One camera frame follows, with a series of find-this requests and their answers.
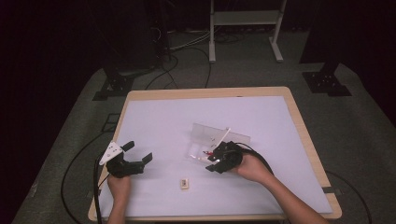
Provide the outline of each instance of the metal stand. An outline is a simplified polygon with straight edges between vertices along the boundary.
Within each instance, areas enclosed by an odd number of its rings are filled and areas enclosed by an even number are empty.
[[[277,37],[282,23],[287,0],[282,0],[280,10],[268,11],[219,11],[215,12],[214,0],[210,1],[210,40],[209,40],[209,61],[216,61],[215,52],[215,25],[248,25],[248,24],[275,24],[274,36],[270,37],[270,44],[278,63],[283,62],[283,57],[277,46]]]
[[[346,86],[341,85],[334,75],[339,62],[326,62],[319,72],[303,72],[306,83],[313,93],[327,93],[329,96],[351,96]]]

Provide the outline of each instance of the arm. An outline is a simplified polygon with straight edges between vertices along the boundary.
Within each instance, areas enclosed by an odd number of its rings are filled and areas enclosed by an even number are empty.
[[[314,209],[295,196],[256,157],[245,154],[241,164],[233,170],[245,179],[258,182],[266,187],[274,195],[291,223],[329,223]]]
[[[116,178],[110,175],[107,184],[114,199],[107,224],[125,223],[125,209],[131,193],[131,177],[127,175],[123,178]]]

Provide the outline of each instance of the black stand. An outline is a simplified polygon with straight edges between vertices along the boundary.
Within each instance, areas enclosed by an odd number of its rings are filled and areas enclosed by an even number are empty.
[[[334,75],[339,62],[326,62],[319,72],[303,72],[306,83],[313,93],[327,93],[329,96],[351,96],[346,86],[341,85]]]

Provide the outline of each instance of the dark background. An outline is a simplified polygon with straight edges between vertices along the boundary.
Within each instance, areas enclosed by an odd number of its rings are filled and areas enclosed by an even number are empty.
[[[168,29],[208,28],[209,1],[170,2],[164,4]],[[4,222],[14,218],[91,75],[109,61],[136,68],[157,64],[162,53],[153,46],[149,27],[162,24],[159,3],[0,2]],[[219,0],[216,7],[273,9],[279,1]],[[393,124],[395,9],[390,0],[289,0],[282,24],[284,31],[311,30],[302,63],[339,59],[359,75]]]

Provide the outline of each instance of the gray carpet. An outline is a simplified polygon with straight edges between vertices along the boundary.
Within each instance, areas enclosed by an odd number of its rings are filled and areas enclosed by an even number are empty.
[[[318,71],[317,64],[299,64],[308,33],[281,32],[278,45],[284,57],[276,63],[268,43],[269,34],[248,34],[233,44],[217,44],[217,61],[211,65],[208,88],[286,86],[290,88],[300,109],[307,130],[326,170],[349,181],[366,201],[373,223],[396,221],[396,130],[372,97],[361,85],[359,77],[340,65],[336,76],[352,96],[329,97],[311,93],[302,72]],[[172,34],[177,46],[193,38],[189,34]],[[195,48],[208,51],[201,43]],[[196,49],[174,53],[177,67],[170,73],[180,89],[204,88],[209,72],[206,56]],[[165,62],[170,68],[172,62]],[[162,72],[138,77],[133,90],[143,90]],[[36,185],[13,223],[73,223],[61,199],[61,183],[71,160],[95,136],[101,133],[109,113],[120,113],[125,97],[110,97],[106,101],[92,98],[102,87],[103,70],[92,74],[49,153]],[[150,89],[174,89],[169,76],[158,78]],[[87,218],[92,201],[93,163],[104,150],[112,133],[103,133],[84,148],[70,167],[64,181],[65,201],[70,212],[81,222]],[[332,223],[368,223],[363,204],[344,181],[328,175],[332,185],[342,194],[337,198],[343,216]]]

